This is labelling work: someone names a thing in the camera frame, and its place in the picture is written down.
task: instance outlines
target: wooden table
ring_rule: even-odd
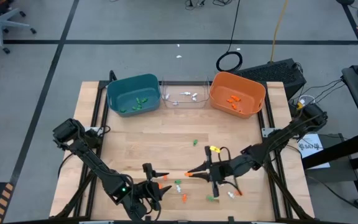
[[[81,86],[74,118],[85,127],[91,124],[97,86],[98,82],[83,82]],[[275,125],[285,127],[291,117],[283,84],[270,82],[267,86]],[[175,95],[184,90],[201,93],[203,90],[200,88],[202,86],[172,86],[169,93]],[[210,183],[184,176],[186,171],[199,166],[206,159],[204,146],[226,146],[234,157],[248,145],[260,143],[262,138],[256,115],[240,119],[213,109],[209,102],[204,108],[172,108],[161,103],[157,111],[130,118],[121,118],[110,110],[107,125],[111,127],[111,132],[104,137],[101,159],[110,168],[131,175],[135,183],[145,179],[142,164],[146,162],[151,162],[157,172],[170,173],[167,181],[154,179],[163,186],[173,185],[161,201],[163,210],[159,220],[225,221],[228,216],[233,216],[236,221],[274,221],[268,176],[263,169],[250,170],[238,178],[244,193],[241,197],[232,199],[227,195],[228,191],[234,191],[230,185],[220,187],[218,202],[206,200],[207,195],[212,195]],[[297,147],[295,141],[290,141],[290,145]],[[300,154],[288,147],[281,155],[289,191],[305,211],[314,216]],[[218,159],[216,154],[213,156],[214,161]],[[51,215],[56,215],[77,190],[82,164],[79,158],[72,157],[63,166]],[[176,191],[174,184],[177,179],[182,180],[181,194]],[[279,190],[277,192],[281,216],[284,217],[282,195]],[[187,194],[186,203],[181,200],[182,194]],[[85,192],[81,214],[85,213],[87,198],[88,192]],[[152,212],[152,219],[156,215],[157,212]],[[91,219],[129,219],[122,205],[116,206],[106,195],[99,179]]]

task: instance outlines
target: green object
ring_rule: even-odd
[[[207,195],[206,198],[210,201],[213,202],[215,200],[215,198],[213,196]]]
[[[141,113],[146,113],[159,108],[161,102],[160,85],[158,79],[153,74],[138,75],[135,77],[118,79],[108,85],[107,97],[109,107],[116,111],[119,116],[129,117]],[[132,110],[132,106],[137,108],[138,103],[134,100],[148,98],[147,102],[142,103],[140,110]],[[120,113],[120,109],[125,108],[125,113]]]

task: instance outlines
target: orange object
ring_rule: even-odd
[[[249,118],[262,109],[265,91],[265,87],[260,83],[228,72],[219,72],[212,82],[209,96],[212,107],[240,118]],[[237,110],[227,104],[228,98],[238,98]]]
[[[234,192],[234,195],[236,195],[236,196],[242,196],[242,193],[237,190],[237,191]]]
[[[187,195],[186,195],[186,194],[184,194],[184,195],[181,197],[181,201],[182,201],[183,203],[185,203],[185,202],[187,201]]]

